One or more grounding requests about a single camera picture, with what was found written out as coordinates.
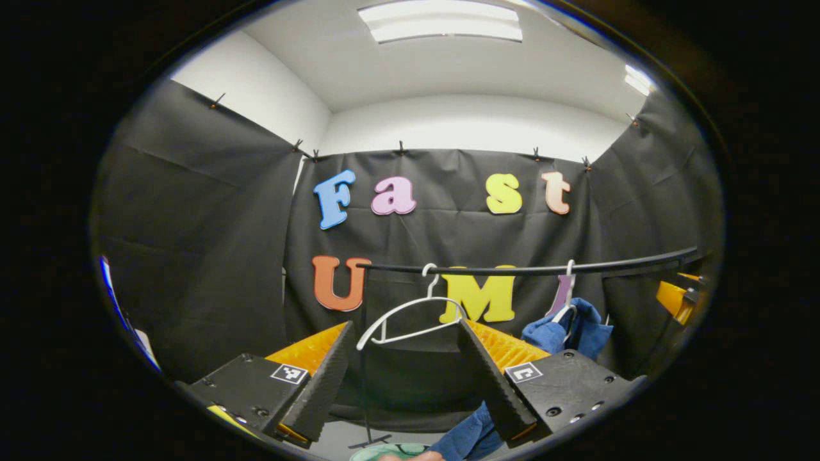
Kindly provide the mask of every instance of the letter u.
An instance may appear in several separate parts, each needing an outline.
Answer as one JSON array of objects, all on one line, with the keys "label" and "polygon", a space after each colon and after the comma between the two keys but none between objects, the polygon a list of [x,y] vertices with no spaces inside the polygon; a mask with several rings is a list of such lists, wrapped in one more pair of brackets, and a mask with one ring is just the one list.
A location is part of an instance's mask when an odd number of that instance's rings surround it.
[{"label": "letter u", "polygon": [[352,311],[362,305],[364,291],[364,268],[356,264],[370,264],[369,259],[350,258],[346,266],[350,269],[350,292],[340,298],[333,292],[333,275],[339,266],[339,259],[332,256],[316,256],[312,260],[315,268],[313,293],[322,306],[334,311]]}]

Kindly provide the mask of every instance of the black fabric curtain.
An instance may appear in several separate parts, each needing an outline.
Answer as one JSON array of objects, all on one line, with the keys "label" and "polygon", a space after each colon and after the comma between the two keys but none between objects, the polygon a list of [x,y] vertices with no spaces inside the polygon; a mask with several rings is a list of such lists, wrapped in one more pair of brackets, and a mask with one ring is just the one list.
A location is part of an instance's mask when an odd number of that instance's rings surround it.
[{"label": "black fabric curtain", "polygon": [[[722,188],[713,155],[682,107],[651,93],[635,123],[591,167],[604,261],[698,246],[705,258],[686,269],[717,273],[725,229]],[[659,282],[673,272],[604,274],[615,325],[612,367],[628,379],[657,371],[682,346],[683,326],[655,298]]]},{"label": "black fabric curtain", "polygon": [[[345,185],[349,205],[347,218],[322,230],[319,194],[314,188],[323,181],[350,170],[355,181]],[[544,173],[558,171],[570,186],[563,200],[566,214],[551,211],[545,200]],[[512,174],[522,207],[511,214],[493,214],[486,202],[487,178]],[[376,185],[383,179],[401,176],[412,182],[411,212],[379,215],[371,209]],[[295,191],[287,238],[285,268],[285,325],[288,341],[296,341],[340,322],[353,320],[359,334],[379,316],[407,301],[426,295],[432,276],[371,271],[361,307],[340,312],[323,307],[314,293],[312,259],[328,255],[339,259],[334,292],[348,294],[349,258],[373,263],[439,267],[515,267],[564,264],[600,260],[599,223],[589,196],[589,177],[582,164],[542,157],[498,152],[463,150],[410,150],[349,153],[306,161]],[[487,277],[476,277],[479,286]],[[448,282],[440,279],[434,296],[446,296]],[[550,309],[556,276],[515,277],[512,290],[514,318],[487,322],[516,337],[524,326],[543,317]],[[577,277],[574,294],[588,299],[606,314],[600,274]],[[481,313],[486,315],[490,306]],[[389,335],[396,336],[440,325],[443,302],[409,308],[389,321]],[[449,429],[474,410],[481,399],[474,395],[473,371],[462,360],[455,341],[455,328],[387,345],[368,345],[367,380],[375,427],[437,431]],[[359,361],[353,360],[339,395],[334,414],[358,419],[354,411],[360,401]]]},{"label": "black fabric curtain", "polygon": [[[433,278],[372,271],[361,305],[333,310],[317,299],[317,256],[339,260],[332,289],[343,298],[351,289],[350,258],[533,267],[690,246],[717,254],[722,244],[721,188],[710,152],[697,126],[659,94],[649,96],[636,124],[591,170],[579,162],[501,152],[347,153],[303,160],[295,193],[301,155],[210,104],[173,81],[157,87],[114,135],[94,203],[93,236],[109,260],[119,304],[148,333],[162,370],[175,380],[196,381],[238,354],[268,355],[348,320],[361,335],[388,310],[425,296]],[[322,225],[315,188],[346,171],[346,182],[330,190],[346,189],[349,203],[325,203],[346,217]],[[558,197],[568,212],[557,212],[545,197],[542,175],[555,172],[567,183]],[[486,181],[497,174],[517,182],[513,193],[502,187],[506,199],[520,196],[514,212],[487,202]],[[388,178],[412,184],[412,209],[376,209],[378,195],[400,192],[396,184],[376,190]],[[390,200],[380,203],[395,208]],[[714,272],[717,260],[704,261],[701,273]],[[615,325],[599,363],[631,379],[655,370],[680,346],[682,326],[655,299],[658,283],[672,272],[577,276],[574,296]],[[448,295],[450,283],[442,277],[433,295]],[[476,276],[475,283],[487,286],[489,278]],[[518,337],[549,311],[557,289],[556,276],[516,276],[510,315],[497,318],[493,298],[473,306],[471,316]],[[439,325],[444,311],[442,302],[402,311],[390,319],[389,336]],[[481,401],[473,393],[475,370],[458,352],[455,333],[448,328],[370,344],[366,374],[351,350],[333,415],[363,420],[365,377],[374,427],[448,430]]]},{"label": "black fabric curtain", "polygon": [[174,81],[157,86],[114,135],[93,213],[119,305],[186,382],[286,345],[282,258],[300,156],[210,105]]}]

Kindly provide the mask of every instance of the yellow letter m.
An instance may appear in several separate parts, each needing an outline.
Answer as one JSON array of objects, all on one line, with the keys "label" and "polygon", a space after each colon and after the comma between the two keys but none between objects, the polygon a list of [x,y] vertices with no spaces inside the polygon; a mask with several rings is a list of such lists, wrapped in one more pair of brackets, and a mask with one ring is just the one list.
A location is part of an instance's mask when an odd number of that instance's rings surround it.
[{"label": "yellow letter m", "polygon": [[[484,314],[486,322],[506,322],[515,318],[513,312],[513,279],[515,276],[488,276],[483,287],[474,276],[441,275],[447,281],[447,297],[459,302],[470,320],[477,321]],[[442,323],[455,320],[456,308],[447,303],[447,311],[439,317]]]}]

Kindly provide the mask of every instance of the letter f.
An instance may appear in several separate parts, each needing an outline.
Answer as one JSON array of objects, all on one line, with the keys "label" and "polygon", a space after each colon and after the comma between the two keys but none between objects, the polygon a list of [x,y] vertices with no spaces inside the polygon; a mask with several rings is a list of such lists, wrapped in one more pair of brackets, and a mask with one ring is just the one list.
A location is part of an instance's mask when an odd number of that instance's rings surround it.
[{"label": "letter f", "polygon": [[356,175],[350,170],[344,170],[329,180],[321,182],[313,188],[313,193],[319,196],[319,208],[321,208],[321,222],[319,227],[322,230],[341,224],[348,218],[348,214],[342,211],[342,207],[350,204],[350,189],[346,184],[352,184],[356,180]]}]

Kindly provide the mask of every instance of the fluorescent light panel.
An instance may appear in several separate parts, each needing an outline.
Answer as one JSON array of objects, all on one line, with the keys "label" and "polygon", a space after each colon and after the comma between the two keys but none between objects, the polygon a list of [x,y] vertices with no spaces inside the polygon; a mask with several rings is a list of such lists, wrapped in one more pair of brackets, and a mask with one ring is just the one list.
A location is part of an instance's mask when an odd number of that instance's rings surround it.
[{"label": "fluorescent light panel", "polygon": [[649,96],[649,92],[654,88],[654,83],[645,73],[638,71],[629,64],[626,64],[624,81],[631,85],[632,88],[640,91],[644,96]]},{"label": "fluorescent light panel", "polygon": [[644,96],[649,96],[649,87],[646,86],[642,81],[636,79],[634,76],[626,74],[623,78],[632,88],[637,89],[640,91],[641,94]]},{"label": "fluorescent light panel", "polygon": [[514,10],[464,0],[408,0],[358,11],[378,43],[431,35],[522,40]]}]

